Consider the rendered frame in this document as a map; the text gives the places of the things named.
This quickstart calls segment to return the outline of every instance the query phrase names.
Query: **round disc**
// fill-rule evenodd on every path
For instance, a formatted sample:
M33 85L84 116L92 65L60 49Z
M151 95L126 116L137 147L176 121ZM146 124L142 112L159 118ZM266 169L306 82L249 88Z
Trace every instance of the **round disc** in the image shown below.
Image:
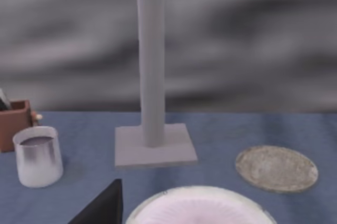
M126 224L276 224L252 200L217 187L178 187L140 204Z
M284 193L301 192L318 179L316 165L301 153L277 146L256 146L236 158L236 170L261 189Z

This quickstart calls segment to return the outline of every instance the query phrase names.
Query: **metallic cup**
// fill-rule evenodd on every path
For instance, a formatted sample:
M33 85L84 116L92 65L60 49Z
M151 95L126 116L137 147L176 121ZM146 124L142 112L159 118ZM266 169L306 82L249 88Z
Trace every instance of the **metallic cup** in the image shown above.
M51 140L34 145L22 143L34 137ZM26 128L13 137L17 173L22 185L30 188L46 187L58 181L63 174L63 164L55 128L37 126Z

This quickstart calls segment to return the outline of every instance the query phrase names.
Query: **dark liquid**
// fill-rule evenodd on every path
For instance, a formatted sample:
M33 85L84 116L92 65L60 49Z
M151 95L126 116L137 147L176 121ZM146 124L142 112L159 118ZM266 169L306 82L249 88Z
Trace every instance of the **dark liquid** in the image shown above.
M21 145L24 145L24 146L33 146L33 145L40 145L40 144L44 144L46 142L49 142L53 140L52 137L49 137L49 136L37 136L37 137L32 137L32 138L29 138L27 140L24 140Z

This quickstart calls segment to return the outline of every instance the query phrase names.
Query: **blue tablecloth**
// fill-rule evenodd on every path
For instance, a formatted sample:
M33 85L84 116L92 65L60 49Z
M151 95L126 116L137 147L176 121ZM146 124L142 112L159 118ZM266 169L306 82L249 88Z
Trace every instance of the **blue tablecloth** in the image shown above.
M143 200L186 185L223 187L262 205L279 223L337 223L337 115L335 114L167 114L167 123L186 123L199 164L181 167L114 168L114 130L138 125L138 113L45 112L55 127L65 172L44 189L23 187L14 153L0 154L0 223L66 224L111 181L123 179L124 221ZM255 145L297 150L317 165L318 183L300 194L257 189L237 174L235 158Z

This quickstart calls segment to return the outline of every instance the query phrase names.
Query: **brown container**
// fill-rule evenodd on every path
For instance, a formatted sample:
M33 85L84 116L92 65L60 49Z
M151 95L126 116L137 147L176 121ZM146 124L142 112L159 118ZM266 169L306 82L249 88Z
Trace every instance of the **brown container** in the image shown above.
M11 105L12 110L0 111L0 152L14 151L13 136L33 125L28 100L13 101Z

